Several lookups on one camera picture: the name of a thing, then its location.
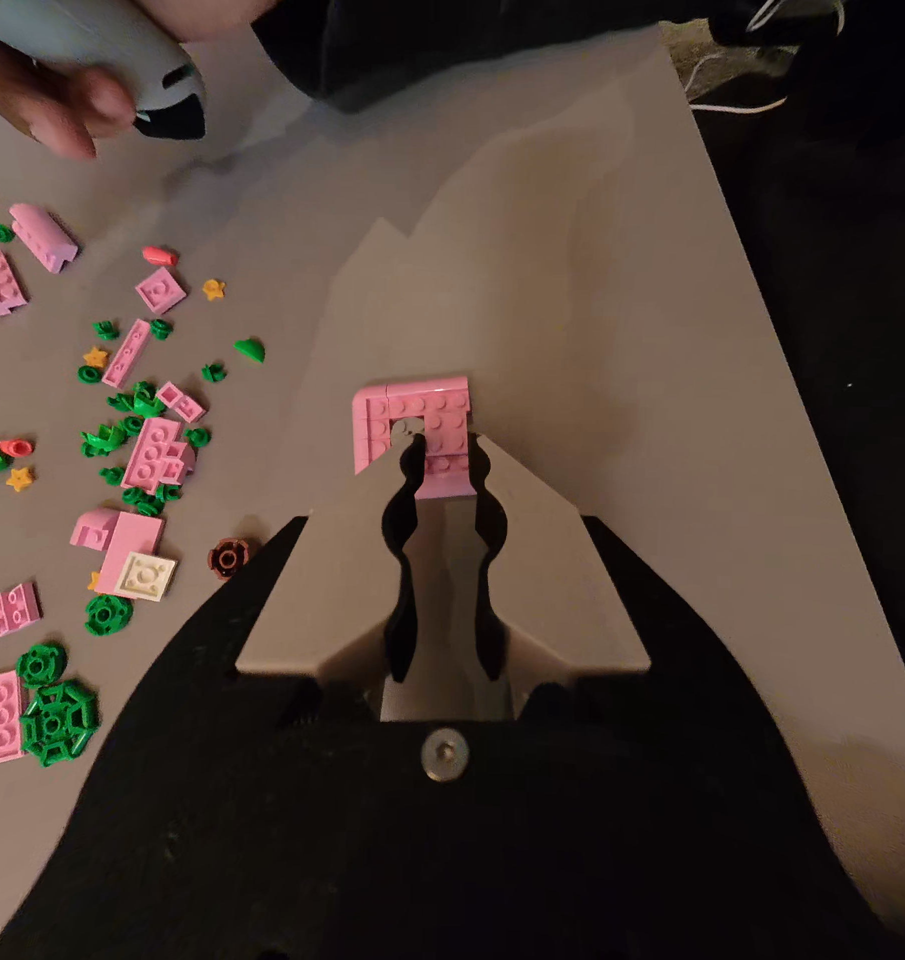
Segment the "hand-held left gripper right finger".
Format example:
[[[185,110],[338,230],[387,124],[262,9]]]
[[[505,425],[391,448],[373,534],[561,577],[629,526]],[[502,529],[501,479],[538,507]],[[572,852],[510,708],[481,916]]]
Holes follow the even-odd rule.
[[[513,698],[541,685],[651,667],[579,509],[506,450],[469,437],[475,531],[486,552],[474,618],[479,663]]]

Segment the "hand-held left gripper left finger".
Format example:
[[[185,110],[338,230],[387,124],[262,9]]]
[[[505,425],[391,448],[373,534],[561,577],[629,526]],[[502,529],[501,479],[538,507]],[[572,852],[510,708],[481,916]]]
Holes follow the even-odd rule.
[[[309,515],[237,657],[238,673],[318,685],[407,678],[418,618],[404,547],[418,524],[425,453],[423,435],[400,436]]]

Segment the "pink and brown brick assembly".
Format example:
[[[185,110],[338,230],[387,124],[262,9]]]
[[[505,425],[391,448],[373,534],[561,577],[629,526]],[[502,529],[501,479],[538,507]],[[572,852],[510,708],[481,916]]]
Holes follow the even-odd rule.
[[[353,470],[360,474],[390,450],[395,426],[415,421],[425,440],[417,499],[471,497],[469,419],[465,376],[369,386],[351,401]]]

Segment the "person's right forearm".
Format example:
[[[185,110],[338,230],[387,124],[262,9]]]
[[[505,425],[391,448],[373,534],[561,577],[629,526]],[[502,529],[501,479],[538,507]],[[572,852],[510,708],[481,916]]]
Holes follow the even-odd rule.
[[[454,66],[687,12],[685,2],[283,1],[251,28],[291,87],[354,113]]]

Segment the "person's right hand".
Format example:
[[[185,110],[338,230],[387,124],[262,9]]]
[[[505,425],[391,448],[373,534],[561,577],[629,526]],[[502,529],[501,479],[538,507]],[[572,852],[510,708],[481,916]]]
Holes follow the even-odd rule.
[[[206,42],[248,26],[275,1],[136,1],[178,42]],[[97,157],[97,141],[131,130],[137,111],[123,82],[99,66],[68,76],[35,64],[0,42],[0,116],[18,132],[75,161]]]

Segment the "brown round brick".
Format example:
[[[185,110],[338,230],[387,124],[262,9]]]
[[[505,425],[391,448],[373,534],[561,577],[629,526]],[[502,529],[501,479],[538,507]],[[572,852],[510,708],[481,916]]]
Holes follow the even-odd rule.
[[[227,582],[248,565],[254,552],[248,539],[224,537],[208,551],[206,565],[218,580]]]

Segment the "white square tile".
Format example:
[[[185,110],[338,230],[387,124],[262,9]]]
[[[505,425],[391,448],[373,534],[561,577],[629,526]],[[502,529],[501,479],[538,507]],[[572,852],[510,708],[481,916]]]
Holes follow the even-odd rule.
[[[131,601],[161,602],[179,563],[175,559],[132,551],[112,589],[112,595]]]

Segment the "scattered pink bricks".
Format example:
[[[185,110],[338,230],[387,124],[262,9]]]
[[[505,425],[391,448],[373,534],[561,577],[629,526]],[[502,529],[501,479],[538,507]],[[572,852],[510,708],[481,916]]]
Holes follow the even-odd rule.
[[[165,314],[186,291],[170,268],[158,267],[136,287],[152,313]],[[138,319],[122,346],[100,370],[80,366],[86,383],[103,383],[119,390],[150,337],[165,340],[169,324],[159,316]],[[131,510],[96,508],[77,519],[70,543],[102,554],[98,592],[85,607],[86,631],[95,638],[123,630],[136,602],[113,595],[123,564],[132,551],[159,556],[168,503],[181,498],[183,482],[195,468],[195,452],[209,442],[202,428],[187,429],[206,411],[171,382],[153,387],[138,381],[131,391],[108,398],[110,406],[127,414],[115,424],[100,424],[82,433],[82,452],[94,458],[134,446],[125,466],[100,475],[117,487]],[[0,592],[0,639],[42,619],[36,584],[26,581]],[[13,670],[0,674],[0,763],[34,757],[43,768],[78,759],[99,729],[97,695],[80,680],[63,679],[68,663],[65,648],[56,642],[31,646]]]

